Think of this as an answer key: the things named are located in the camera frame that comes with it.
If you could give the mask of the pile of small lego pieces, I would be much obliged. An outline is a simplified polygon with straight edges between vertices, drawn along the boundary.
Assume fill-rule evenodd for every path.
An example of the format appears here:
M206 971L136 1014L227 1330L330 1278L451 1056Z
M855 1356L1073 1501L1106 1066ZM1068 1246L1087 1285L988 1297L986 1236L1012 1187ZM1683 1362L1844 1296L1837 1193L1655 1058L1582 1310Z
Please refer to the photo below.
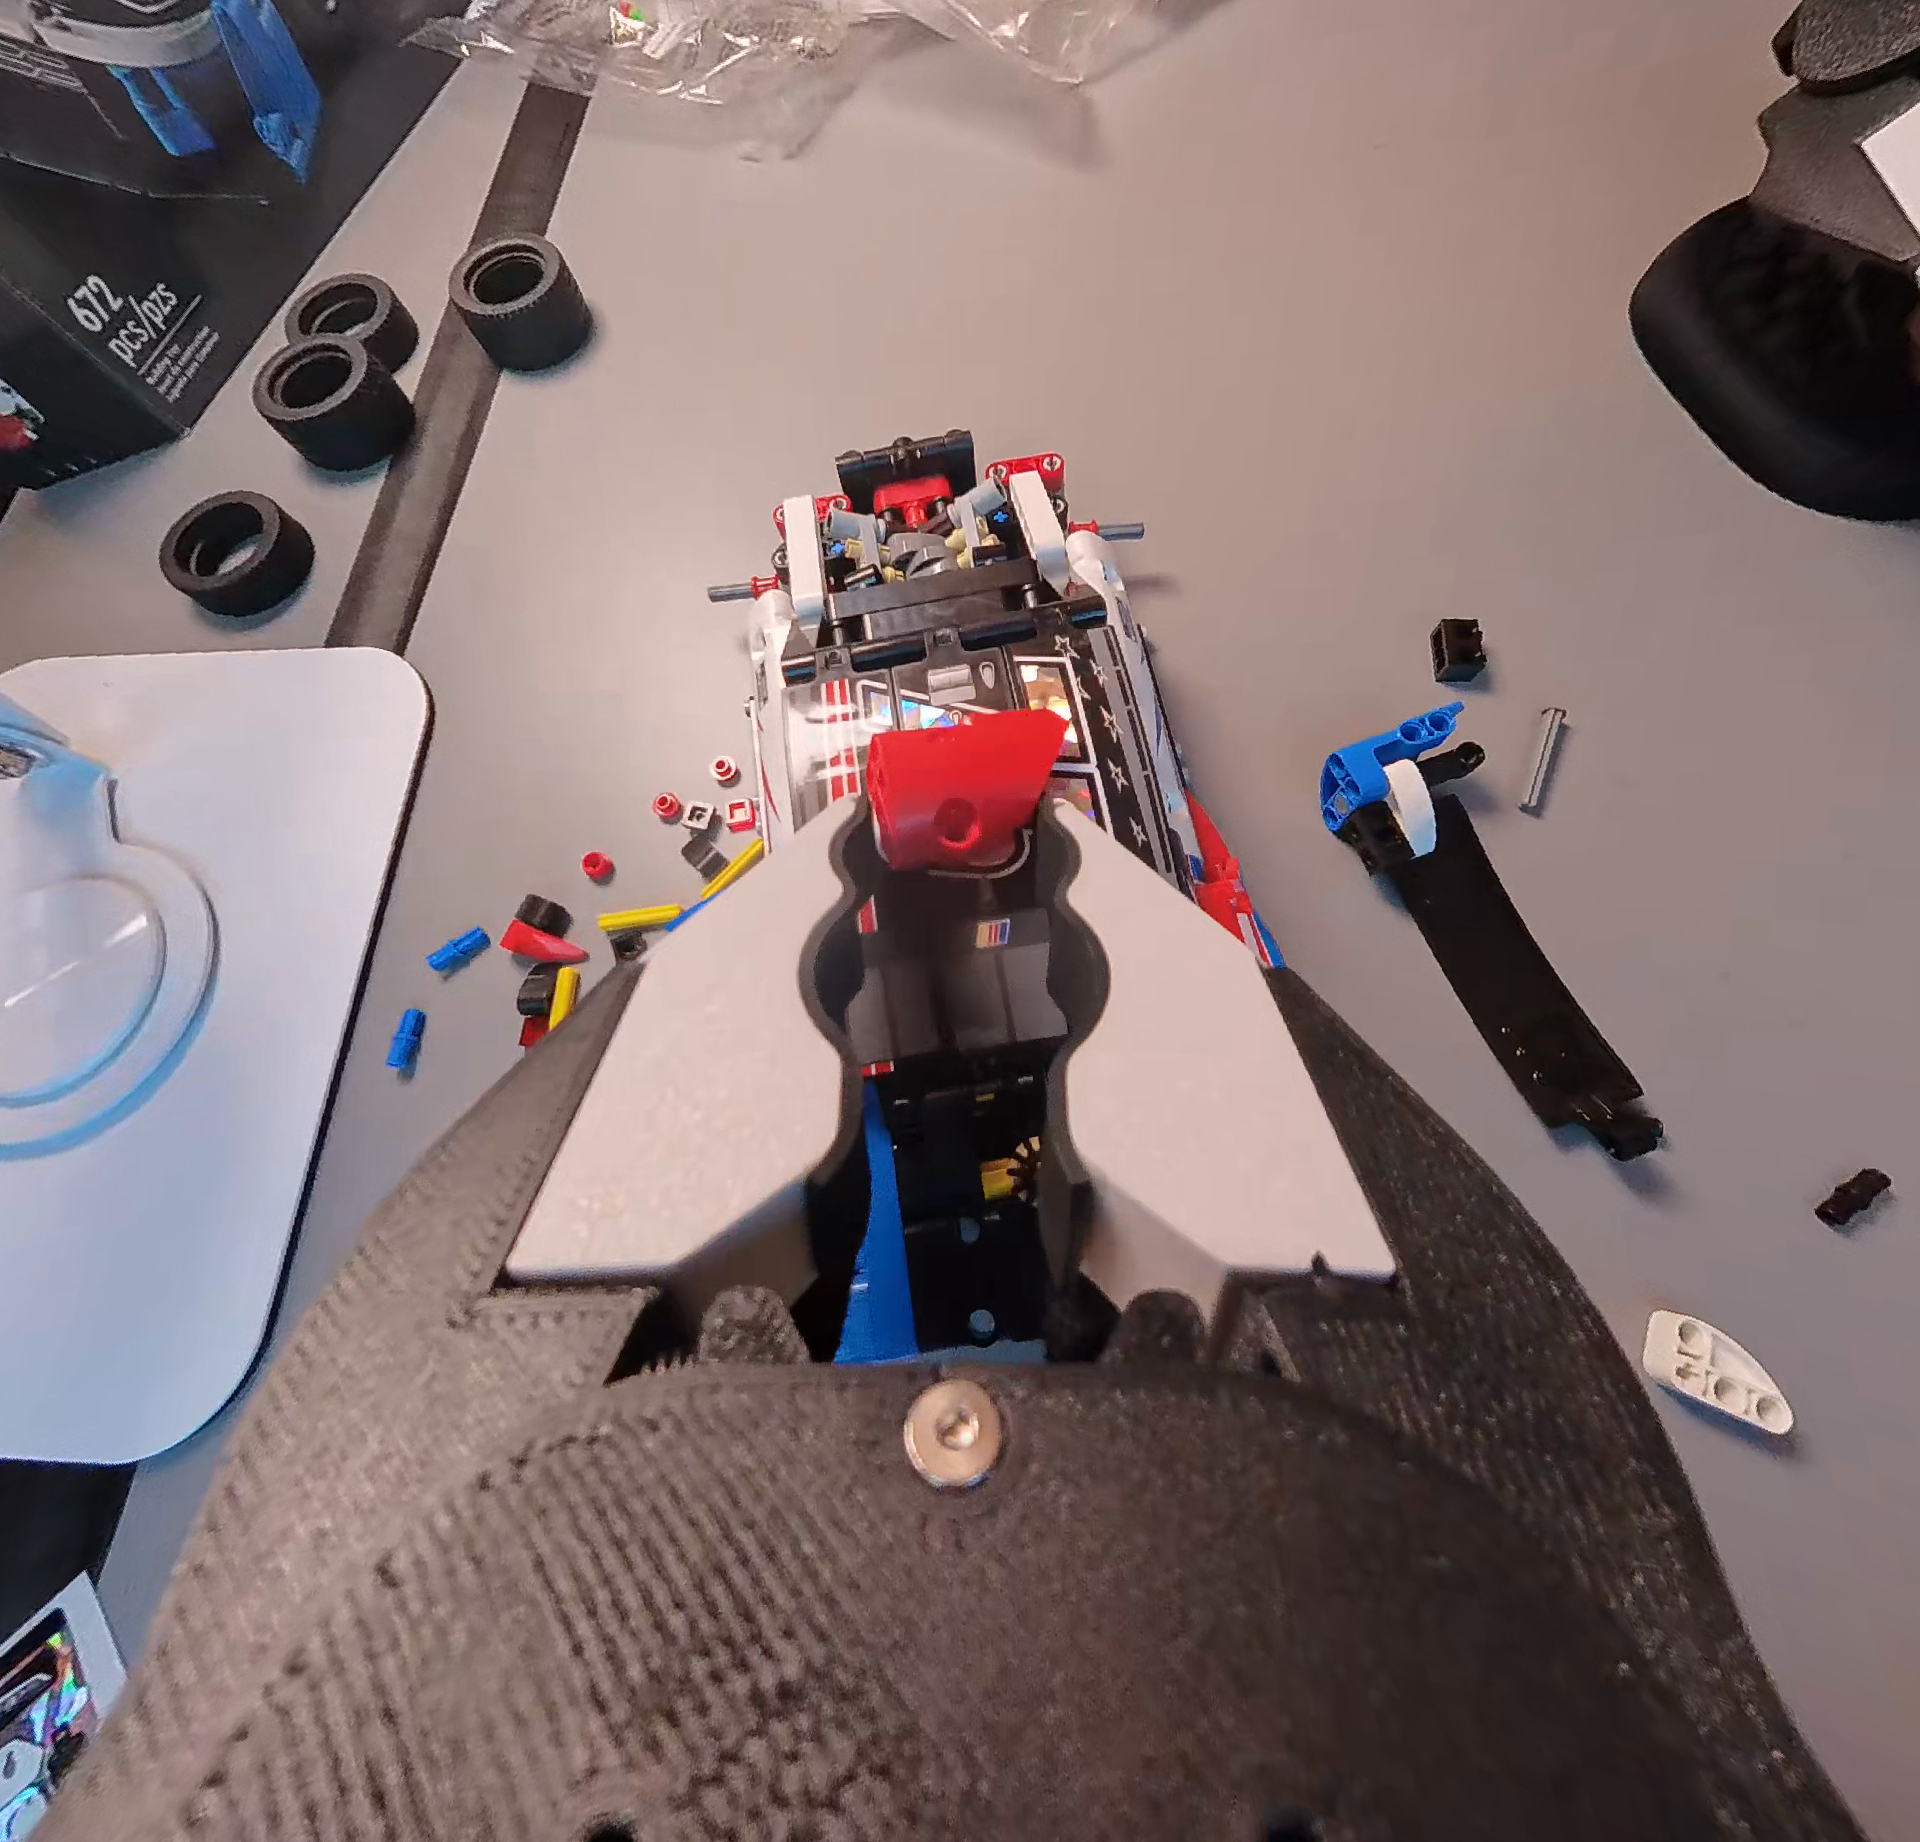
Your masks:
M709 782L727 791L722 806L663 791L655 796L655 818L686 831L682 854L692 865L700 893L686 902L610 911L597 928L615 961L641 957L652 935L667 935L724 893L765 854L761 802L746 792L743 764L721 753L707 764ZM424 968L445 981L497 948L514 965L514 1010L518 1048L530 1049L573 1012L585 992L587 948L573 937L566 903L540 895L522 898L512 917L494 933L485 922L460 929L424 957Z

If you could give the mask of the black panel lego subassembly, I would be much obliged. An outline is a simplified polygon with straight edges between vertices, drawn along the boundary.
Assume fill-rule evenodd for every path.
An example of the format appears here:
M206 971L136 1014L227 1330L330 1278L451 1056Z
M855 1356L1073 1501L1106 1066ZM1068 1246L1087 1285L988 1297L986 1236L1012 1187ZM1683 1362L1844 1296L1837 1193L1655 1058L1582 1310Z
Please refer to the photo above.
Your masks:
M1446 702L1334 749L1320 768L1322 824L1391 887L1536 1120L1637 1160L1664 1146L1664 1124L1530 933L1453 796L1485 762L1480 743L1453 740L1462 711Z

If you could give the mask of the white lego panel piece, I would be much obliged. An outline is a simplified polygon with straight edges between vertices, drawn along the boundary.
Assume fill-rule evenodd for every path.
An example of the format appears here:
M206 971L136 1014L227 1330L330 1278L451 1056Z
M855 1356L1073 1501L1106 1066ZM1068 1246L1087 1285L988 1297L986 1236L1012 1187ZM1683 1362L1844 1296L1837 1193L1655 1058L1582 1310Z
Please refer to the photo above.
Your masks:
M1799 1416L1784 1385L1724 1327L1673 1308L1653 1308L1639 1342L1645 1384L1673 1404L1785 1450Z

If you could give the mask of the lego race car model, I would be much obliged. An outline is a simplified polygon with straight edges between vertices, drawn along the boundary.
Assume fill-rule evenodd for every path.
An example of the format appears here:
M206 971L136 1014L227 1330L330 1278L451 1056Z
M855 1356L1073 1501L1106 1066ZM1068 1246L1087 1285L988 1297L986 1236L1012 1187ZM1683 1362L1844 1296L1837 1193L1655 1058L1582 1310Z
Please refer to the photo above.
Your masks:
M986 466L973 434L848 449L801 559L707 588L750 602L767 846L867 788L873 743L998 716L1066 725L1047 799L1112 833L1262 965L1281 952L1188 785L1152 648L1112 559L1138 527L1073 520L1066 460ZM1030 831L998 860L890 883L843 937L867 1079L868 1220L823 1203L823 1271L795 1316L841 1365L1043 1351L1047 1071L1066 1038Z

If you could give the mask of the red lego piece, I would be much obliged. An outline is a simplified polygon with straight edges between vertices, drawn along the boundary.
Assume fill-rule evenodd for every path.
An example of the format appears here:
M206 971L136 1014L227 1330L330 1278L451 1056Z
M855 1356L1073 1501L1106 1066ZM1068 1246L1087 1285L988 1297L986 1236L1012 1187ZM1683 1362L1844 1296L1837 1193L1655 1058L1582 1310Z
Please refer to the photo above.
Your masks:
M1052 708L873 736L867 796L890 869L988 871L1023 847L1066 746Z

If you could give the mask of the black lego set box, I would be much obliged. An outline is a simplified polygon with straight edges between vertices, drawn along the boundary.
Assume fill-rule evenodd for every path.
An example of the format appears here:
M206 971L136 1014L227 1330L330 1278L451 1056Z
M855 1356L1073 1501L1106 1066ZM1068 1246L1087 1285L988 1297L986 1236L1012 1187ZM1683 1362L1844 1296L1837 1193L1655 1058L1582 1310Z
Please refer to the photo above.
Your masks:
M4 499L193 428L472 0L3 0Z

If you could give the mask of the black lego tire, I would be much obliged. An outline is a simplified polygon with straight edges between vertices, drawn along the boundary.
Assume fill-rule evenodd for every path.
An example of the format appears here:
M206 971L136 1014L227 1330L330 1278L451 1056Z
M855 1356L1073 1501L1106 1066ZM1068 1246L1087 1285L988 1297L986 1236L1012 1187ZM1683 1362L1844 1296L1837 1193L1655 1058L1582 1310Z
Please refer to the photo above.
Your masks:
M253 379L253 407L304 463L337 473L394 459L419 423L394 375L337 334L278 349Z
M372 272L342 272L301 288L288 303L285 340L359 343L367 356L396 372L420 346L420 323L391 282Z
M561 365L595 335L578 279L540 234L509 234L467 249L451 270L449 298L477 344L503 371Z
M292 600L312 578L315 541L272 497L213 495L162 536L163 581L210 614L253 618Z

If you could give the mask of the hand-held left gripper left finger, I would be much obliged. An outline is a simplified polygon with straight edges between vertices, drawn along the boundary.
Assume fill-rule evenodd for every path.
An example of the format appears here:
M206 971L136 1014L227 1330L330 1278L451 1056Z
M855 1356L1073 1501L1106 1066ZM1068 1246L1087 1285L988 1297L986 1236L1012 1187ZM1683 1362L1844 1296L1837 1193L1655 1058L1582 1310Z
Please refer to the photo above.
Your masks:
M818 1277L809 1180L851 1147L857 1095L818 957L854 905L833 802L641 965L503 1264L514 1285L652 1282L672 1296Z

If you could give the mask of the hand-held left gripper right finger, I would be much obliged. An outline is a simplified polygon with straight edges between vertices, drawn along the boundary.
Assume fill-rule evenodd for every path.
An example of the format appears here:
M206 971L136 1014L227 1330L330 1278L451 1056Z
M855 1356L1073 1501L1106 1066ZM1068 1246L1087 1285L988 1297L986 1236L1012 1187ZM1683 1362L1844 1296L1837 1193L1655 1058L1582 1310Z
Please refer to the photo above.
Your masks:
M1035 863L1066 1020L1037 1203L1052 1278L1202 1312L1277 1278L1394 1281L1268 972L1068 802L1041 806Z

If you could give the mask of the white board with clear dish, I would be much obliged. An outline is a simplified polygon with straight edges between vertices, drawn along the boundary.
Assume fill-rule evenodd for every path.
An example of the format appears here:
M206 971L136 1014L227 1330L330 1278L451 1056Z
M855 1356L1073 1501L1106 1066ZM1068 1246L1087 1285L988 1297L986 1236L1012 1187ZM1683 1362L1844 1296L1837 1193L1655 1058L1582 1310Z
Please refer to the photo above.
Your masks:
M382 648L4 673L4 1459L150 1459L250 1372L428 718Z

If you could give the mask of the shiny sticker sheet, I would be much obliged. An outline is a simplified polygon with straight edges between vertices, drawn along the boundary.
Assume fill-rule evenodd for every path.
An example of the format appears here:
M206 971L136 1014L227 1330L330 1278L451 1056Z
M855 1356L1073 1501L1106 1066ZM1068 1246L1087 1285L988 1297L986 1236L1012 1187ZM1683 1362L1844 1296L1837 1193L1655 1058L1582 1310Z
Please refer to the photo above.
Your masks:
M46 1818L125 1685L125 1663L88 1572L3 1641L3 1838Z

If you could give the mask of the black table strip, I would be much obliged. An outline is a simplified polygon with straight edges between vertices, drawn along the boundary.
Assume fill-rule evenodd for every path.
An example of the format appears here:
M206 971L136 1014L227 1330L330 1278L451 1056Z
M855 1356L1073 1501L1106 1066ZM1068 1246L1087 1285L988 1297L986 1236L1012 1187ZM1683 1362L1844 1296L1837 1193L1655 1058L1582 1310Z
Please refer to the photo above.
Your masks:
M585 118L584 96L542 84L526 86L469 249L545 238ZM449 303L417 390L417 434L379 486L323 639L329 648L401 655L409 646L494 409L497 379L497 365Z

